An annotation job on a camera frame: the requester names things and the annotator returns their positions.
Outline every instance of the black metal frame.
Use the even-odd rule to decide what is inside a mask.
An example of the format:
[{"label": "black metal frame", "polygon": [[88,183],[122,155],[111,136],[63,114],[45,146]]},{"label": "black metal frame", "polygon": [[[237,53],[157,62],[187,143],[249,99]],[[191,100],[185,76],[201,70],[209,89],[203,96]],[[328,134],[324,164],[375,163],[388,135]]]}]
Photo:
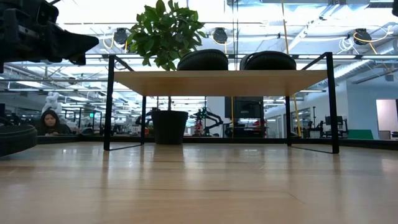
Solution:
[{"label": "black metal frame", "polygon": [[[314,143],[319,144],[322,141],[298,141],[298,139],[292,139],[291,137],[291,122],[290,122],[290,96],[285,96],[286,101],[286,133],[287,136],[285,139],[278,139],[275,142],[277,143],[286,143],[288,147],[297,148],[297,149],[305,149],[309,151],[317,151],[317,152],[324,152],[330,154],[338,154],[340,151],[339,148],[339,139],[338,139],[338,125],[337,125],[337,105],[336,105],[336,89],[335,89],[335,75],[334,75],[334,68],[333,68],[333,54],[331,52],[327,52],[319,56],[317,59],[309,63],[307,66],[303,68],[306,70],[311,66],[315,65],[320,60],[326,57],[326,65],[327,65],[327,78],[328,78],[328,92],[329,92],[329,105],[330,105],[330,120],[331,120],[331,139],[325,139],[332,145],[332,152],[325,152],[325,151],[318,151],[313,149],[305,149],[301,147],[294,147],[292,143]],[[128,147],[119,147],[115,149],[111,149],[111,113],[112,113],[112,94],[113,94],[113,83],[114,83],[114,64],[115,60],[119,62],[121,65],[125,66],[128,70],[134,71],[130,66],[127,65],[126,62],[123,62],[120,58],[116,55],[109,56],[109,70],[108,70],[108,91],[106,95],[106,114],[105,114],[105,129],[104,129],[104,150],[105,151],[113,151],[118,149],[127,149],[130,147],[142,146],[145,144],[145,114],[146,114],[146,96],[142,96],[142,116],[141,116],[141,136],[139,138],[139,145],[135,146],[128,146]],[[230,143],[239,143],[241,140],[239,139],[222,139],[220,142],[230,142]]]}]

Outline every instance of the desk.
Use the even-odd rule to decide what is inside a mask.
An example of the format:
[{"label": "desk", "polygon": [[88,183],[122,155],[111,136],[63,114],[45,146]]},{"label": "desk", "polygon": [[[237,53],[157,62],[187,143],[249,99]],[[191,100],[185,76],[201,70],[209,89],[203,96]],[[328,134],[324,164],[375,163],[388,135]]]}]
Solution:
[{"label": "desk", "polygon": [[[307,69],[326,57],[327,71]],[[104,149],[109,150],[111,126],[113,82],[117,81],[142,95],[142,114],[146,113],[147,96],[290,96],[322,80],[328,79],[331,132],[333,153],[338,153],[338,129],[336,91],[333,71],[333,54],[325,53],[308,64],[303,70],[261,70],[261,71],[176,71],[176,72],[114,72],[115,55],[109,56],[108,93],[106,99],[106,124]],[[290,114],[290,103],[286,104],[286,114]],[[291,130],[290,119],[286,130]],[[145,136],[141,134],[141,144]],[[288,131],[286,144],[291,146]]]}]

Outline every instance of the black plant pot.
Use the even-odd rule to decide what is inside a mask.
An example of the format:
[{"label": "black plant pot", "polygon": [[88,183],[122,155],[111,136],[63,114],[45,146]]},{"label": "black plant pot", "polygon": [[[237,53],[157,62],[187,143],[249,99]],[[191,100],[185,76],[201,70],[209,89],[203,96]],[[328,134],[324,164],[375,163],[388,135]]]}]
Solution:
[{"label": "black plant pot", "polygon": [[187,119],[183,111],[153,111],[156,144],[182,144]]}]

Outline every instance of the wooden table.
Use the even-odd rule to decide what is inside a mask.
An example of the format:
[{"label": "wooden table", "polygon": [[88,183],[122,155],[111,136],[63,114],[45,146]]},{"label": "wooden table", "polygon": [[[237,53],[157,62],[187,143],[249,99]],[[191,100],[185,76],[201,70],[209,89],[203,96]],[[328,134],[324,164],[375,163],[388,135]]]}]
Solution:
[{"label": "wooden table", "polygon": [[114,79],[142,96],[291,96],[327,79],[327,72],[116,72]]}]

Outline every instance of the wooden floor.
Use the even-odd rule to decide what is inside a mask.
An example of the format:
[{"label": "wooden floor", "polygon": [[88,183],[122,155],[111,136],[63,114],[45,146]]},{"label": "wooden floor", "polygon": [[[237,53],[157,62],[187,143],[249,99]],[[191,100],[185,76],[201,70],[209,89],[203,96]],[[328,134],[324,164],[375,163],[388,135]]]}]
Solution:
[{"label": "wooden floor", "polygon": [[101,143],[0,158],[0,223],[398,223],[398,152]]}]

